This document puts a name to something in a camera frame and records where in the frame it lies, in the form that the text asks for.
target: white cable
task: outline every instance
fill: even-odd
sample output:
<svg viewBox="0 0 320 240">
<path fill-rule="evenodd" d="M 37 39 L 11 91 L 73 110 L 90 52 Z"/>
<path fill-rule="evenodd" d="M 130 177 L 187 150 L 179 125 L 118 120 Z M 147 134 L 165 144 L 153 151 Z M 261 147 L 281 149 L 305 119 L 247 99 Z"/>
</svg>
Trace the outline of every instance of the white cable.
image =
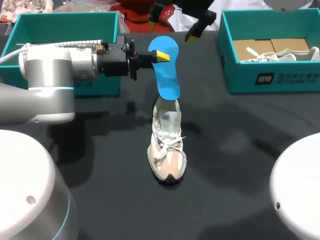
<svg viewBox="0 0 320 240">
<path fill-rule="evenodd" d="M 57 43 L 49 43 L 44 44 L 41 46 L 55 46 L 55 47 L 74 47 L 77 45 L 100 45 L 103 40 L 87 40 L 87 41 L 63 41 Z M 0 64 L 4 63 L 5 61 L 13 58 L 14 56 L 19 55 L 20 53 L 27 52 L 29 47 L 33 47 L 30 43 L 26 43 L 22 48 L 15 50 L 3 57 L 0 58 Z"/>
<path fill-rule="evenodd" d="M 14 56 L 19 55 L 20 53 L 28 51 L 29 46 L 30 46 L 30 43 L 27 43 L 26 45 L 24 45 L 20 49 L 15 50 L 15 51 L 13 51 L 13 52 L 1 57 L 0 58 L 0 64 L 4 63 L 5 61 L 7 61 L 7 60 L 9 60 L 11 58 L 13 58 Z"/>
</svg>

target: white sneaker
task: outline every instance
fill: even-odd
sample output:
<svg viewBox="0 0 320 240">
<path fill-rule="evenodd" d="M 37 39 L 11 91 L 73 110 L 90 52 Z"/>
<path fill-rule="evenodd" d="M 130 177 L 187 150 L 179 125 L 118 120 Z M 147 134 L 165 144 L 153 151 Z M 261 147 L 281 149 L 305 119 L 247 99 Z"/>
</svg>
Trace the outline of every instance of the white sneaker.
<svg viewBox="0 0 320 240">
<path fill-rule="evenodd" d="M 244 60 L 241 62 L 271 62 L 271 61 L 320 61 L 320 50 L 317 47 L 312 47 L 309 51 L 293 51 L 286 48 L 278 53 L 267 52 L 259 55 L 256 51 L 247 47 L 246 50 L 254 55 L 256 58 Z"/>
<path fill-rule="evenodd" d="M 293 51 L 286 48 L 276 54 L 279 60 L 285 58 L 287 55 L 294 56 L 293 61 L 320 61 L 320 50 L 316 46 L 312 47 L 309 51 Z"/>
<path fill-rule="evenodd" d="M 266 52 L 261 55 L 259 55 L 255 50 L 253 50 L 250 47 L 247 47 L 246 50 L 251 53 L 256 58 L 243 60 L 241 62 L 271 62 L 271 61 L 277 61 L 278 57 L 275 52 Z"/>
<path fill-rule="evenodd" d="M 151 144 L 147 150 L 154 175 L 167 183 L 179 180 L 186 170 L 187 157 L 181 137 L 178 101 L 158 97 L 153 108 Z"/>
</svg>

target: teal shoe box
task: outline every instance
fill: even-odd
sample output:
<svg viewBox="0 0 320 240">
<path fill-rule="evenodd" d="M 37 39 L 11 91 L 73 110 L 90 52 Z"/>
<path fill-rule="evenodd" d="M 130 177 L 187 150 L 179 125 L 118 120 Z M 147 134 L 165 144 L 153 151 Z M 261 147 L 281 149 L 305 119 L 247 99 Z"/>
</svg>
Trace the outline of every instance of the teal shoe box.
<svg viewBox="0 0 320 240">
<path fill-rule="evenodd" d="M 283 39 L 303 40 L 309 48 L 320 48 L 319 9 L 307 8 L 292 12 L 223 11 L 218 48 L 229 92 L 235 94 L 320 92 L 319 61 L 241 62 L 236 51 L 237 41 Z M 293 49 L 295 47 L 300 46 L 298 44 L 283 45 L 283 48 L 300 51 L 300 49 Z"/>
<path fill-rule="evenodd" d="M 117 12 L 68 12 L 21 14 L 11 32 L 2 57 L 25 43 L 106 40 L 115 43 L 120 34 Z M 28 89 L 18 64 L 18 56 L 0 65 L 0 75 L 8 85 Z M 76 97 L 117 96 L 121 77 L 99 74 L 92 81 L 75 81 Z"/>
</svg>

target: black table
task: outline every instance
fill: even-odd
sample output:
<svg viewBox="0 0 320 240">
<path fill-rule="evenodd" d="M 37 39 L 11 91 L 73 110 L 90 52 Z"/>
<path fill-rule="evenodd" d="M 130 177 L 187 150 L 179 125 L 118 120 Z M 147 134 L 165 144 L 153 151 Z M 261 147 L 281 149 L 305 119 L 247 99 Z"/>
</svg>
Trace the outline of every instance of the black table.
<svg viewBox="0 0 320 240">
<path fill-rule="evenodd" d="M 217 32 L 180 46 L 182 135 L 187 171 L 181 184 L 154 179 L 151 140 L 155 75 L 122 79 L 119 98 L 77 99 L 73 122 L 13 126 L 58 162 L 78 206 L 80 240 L 275 240 L 296 238 L 280 222 L 269 177 L 281 152 L 320 130 L 319 94 L 231 95 Z M 146 50 L 157 34 L 129 34 Z"/>
</svg>

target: shoe logo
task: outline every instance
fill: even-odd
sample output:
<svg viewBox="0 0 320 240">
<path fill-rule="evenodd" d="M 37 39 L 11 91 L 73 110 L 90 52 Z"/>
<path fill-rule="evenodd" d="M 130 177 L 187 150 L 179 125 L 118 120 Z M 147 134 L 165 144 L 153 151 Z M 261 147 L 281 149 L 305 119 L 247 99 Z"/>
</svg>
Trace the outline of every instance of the shoe logo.
<svg viewBox="0 0 320 240">
<path fill-rule="evenodd" d="M 165 121 L 170 121 L 170 116 L 169 115 L 162 115 L 161 119 L 165 120 Z"/>
</svg>

